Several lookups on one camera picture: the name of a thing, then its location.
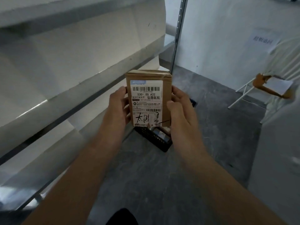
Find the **person's left hand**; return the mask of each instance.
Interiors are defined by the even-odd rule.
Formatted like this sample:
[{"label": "person's left hand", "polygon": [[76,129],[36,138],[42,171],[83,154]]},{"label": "person's left hand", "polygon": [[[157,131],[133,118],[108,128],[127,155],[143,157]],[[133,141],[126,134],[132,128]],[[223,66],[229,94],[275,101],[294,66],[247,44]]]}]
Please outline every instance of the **person's left hand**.
[{"label": "person's left hand", "polygon": [[110,95],[110,102],[103,117],[99,132],[95,138],[100,147],[108,148],[115,154],[121,147],[125,126],[130,122],[127,87],[120,87]]}]

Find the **gray floor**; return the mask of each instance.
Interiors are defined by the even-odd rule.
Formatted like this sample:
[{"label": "gray floor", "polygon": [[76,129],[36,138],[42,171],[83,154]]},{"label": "gray floor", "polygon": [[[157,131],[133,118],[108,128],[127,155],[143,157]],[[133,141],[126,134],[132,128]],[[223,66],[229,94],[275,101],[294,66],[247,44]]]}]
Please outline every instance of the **gray floor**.
[{"label": "gray floor", "polygon": [[[203,140],[213,158],[247,186],[264,109],[241,101],[219,83],[176,67],[173,84],[198,102],[195,108]],[[128,208],[139,224],[204,224],[212,213],[182,170],[173,147],[163,153],[133,131],[115,158],[87,224],[105,224]]]}]

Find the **cardboard box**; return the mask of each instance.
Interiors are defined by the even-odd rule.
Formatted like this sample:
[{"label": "cardboard box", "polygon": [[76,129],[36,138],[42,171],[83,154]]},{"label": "cardboard box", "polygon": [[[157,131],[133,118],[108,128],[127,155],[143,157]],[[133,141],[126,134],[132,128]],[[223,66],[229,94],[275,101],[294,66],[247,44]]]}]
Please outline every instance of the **cardboard box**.
[{"label": "cardboard box", "polygon": [[170,127],[167,101],[172,98],[172,75],[160,70],[126,73],[131,122],[138,127]]}]

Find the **person's right arm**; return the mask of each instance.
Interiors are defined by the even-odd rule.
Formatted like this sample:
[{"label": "person's right arm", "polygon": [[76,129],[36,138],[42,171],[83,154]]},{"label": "person's right arm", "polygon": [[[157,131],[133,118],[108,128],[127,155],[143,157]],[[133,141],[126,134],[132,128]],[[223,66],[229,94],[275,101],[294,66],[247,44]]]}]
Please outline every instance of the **person's right arm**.
[{"label": "person's right arm", "polygon": [[243,188],[207,153],[189,96],[172,87],[171,136],[175,151],[193,175],[201,196],[226,224],[286,224]]}]

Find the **barcode on wall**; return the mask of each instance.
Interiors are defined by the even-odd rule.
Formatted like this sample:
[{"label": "barcode on wall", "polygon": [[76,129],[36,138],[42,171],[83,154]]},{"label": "barcode on wall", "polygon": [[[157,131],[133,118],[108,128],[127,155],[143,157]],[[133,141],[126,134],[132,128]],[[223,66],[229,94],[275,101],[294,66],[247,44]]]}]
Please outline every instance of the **barcode on wall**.
[{"label": "barcode on wall", "polygon": [[132,87],[133,91],[160,91],[160,87]]},{"label": "barcode on wall", "polygon": [[146,109],[146,111],[150,111],[150,112],[160,112],[160,109]]}]

